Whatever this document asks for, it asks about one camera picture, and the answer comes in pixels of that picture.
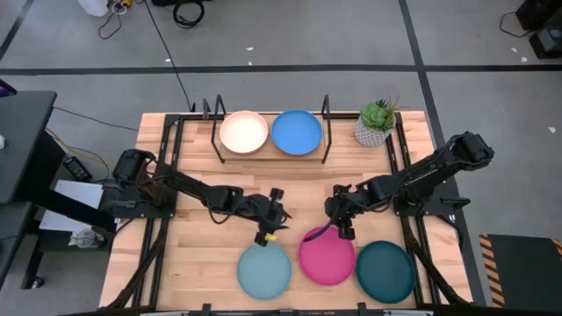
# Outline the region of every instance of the white pot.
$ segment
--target white pot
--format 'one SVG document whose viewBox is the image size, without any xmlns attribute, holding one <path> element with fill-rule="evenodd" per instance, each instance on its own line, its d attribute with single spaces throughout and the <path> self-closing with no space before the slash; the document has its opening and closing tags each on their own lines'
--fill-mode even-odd
<svg viewBox="0 0 562 316">
<path fill-rule="evenodd" d="M 393 117 L 393 128 L 396 125 L 396 117 Z M 383 132 L 379 129 L 367 127 L 363 119 L 359 117 L 355 123 L 355 139 L 363 146 L 376 147 L 385 143 L 386 137 L 393 132 L 393 128 Z"/>
</svg>

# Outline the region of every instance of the dish rack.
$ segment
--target dish rack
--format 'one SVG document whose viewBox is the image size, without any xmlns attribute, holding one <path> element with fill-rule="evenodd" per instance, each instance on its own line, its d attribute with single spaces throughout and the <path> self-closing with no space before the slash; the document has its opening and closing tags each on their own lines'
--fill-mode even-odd
<svg viewBox="0 0 562 316">
<path fill-rule="evenodd" d="M 217 141 L 217 126 L 220 126 L 220 123 L 224 121 L 224 119 L 228 116 L 227 110 L 225 105 L 222 101 L 222 97 L 217 95 L 214 107 L 214 113 L 211 113 L 211 109 L 209 107 L 209 103 L 206 99 L 203 99 L 203 119 L 213 119 L 213 129 L 211 132 L 211 144 L 213 145 L 214 151 L 219 157 L 220 162 L 225 163 L 227 160 L 229 161 L 240 161 L 240 160 L 269 160 L 269 161 L 283 161 L 283 160 L 290 160 L 290 161 L 319 161 L 321 163 L 326 163 L 328 158 L 328 153 L 330 148 L 332 147 L 332 125 L 331 119 L 332 115 L 330 115 L 330 105 L 329 105 L 329 96 L 324 96 L 324 101 L 322 103 L 322 107 L 320 111 L 311 112 L 321 123 L 322 126 L 322 139 L 320 145 L 308 154 L 302 155 L 295 155 L 295 154 L 287 154 L 281 149 L 277 148 L 273 139 L 268 137 L 263 146 L 251 154 L 237 154 L 230 150 L 228 150 L 225 146 L 223 146 L 220 141 Z M 258 114 L 262 115 L 265 121 L 268 124 L 268 128 L 271 130 L 271 126 L 275 118 L 281 114 L 279 111 L 261 111 Z M 356 119 L 358 118 L 358 113 L 340 113 L 345 114 L 344 119 Z"/>
</svg>

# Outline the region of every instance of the succulent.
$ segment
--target succulent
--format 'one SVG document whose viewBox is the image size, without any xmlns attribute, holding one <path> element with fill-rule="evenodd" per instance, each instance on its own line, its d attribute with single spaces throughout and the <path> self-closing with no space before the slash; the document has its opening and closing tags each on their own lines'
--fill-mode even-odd
<svg viewBox="0 0 562 316">
<path fill-rule="evenodd" d="M 367 104 L 361 110 L 363 124 L 370 128 L 376 128 L 383 132 L 393 128 L 393 116 L 399 109 L 398 98 L 393 101 L 390 96 L 380 99 L 374 103 Z"/>
</svg>

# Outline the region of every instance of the magenta bowl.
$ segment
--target magenta bowl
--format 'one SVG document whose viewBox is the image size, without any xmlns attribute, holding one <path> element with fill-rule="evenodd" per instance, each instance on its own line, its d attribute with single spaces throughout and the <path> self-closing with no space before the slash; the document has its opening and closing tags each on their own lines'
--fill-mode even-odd
<svg viewBox="0 0 562 316">
<path fill-rule="evenodd" d="M 316 227 L 305 238 L 321 229 L 322 227 Z M 299 246 L 300 268 L 317 284 L 340 284 L 353 273 L 355 262 L 353 244 L 340 239 L 335 226 L 312 241 L 302 241 Z"/>
</svg>

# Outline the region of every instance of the yellow tag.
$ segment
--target yellow tag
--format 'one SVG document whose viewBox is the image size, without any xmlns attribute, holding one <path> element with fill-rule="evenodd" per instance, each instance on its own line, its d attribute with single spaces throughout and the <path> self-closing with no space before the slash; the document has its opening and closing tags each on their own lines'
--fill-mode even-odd
<svg viewBox="0 0 562 316">
<path fill-rule="evenodd" d="M 265 234 L 265 240 L 266 241 L 276 241 L 277 240 L 277 236 L 271 233 L 267 233 Z"/>
</svg>

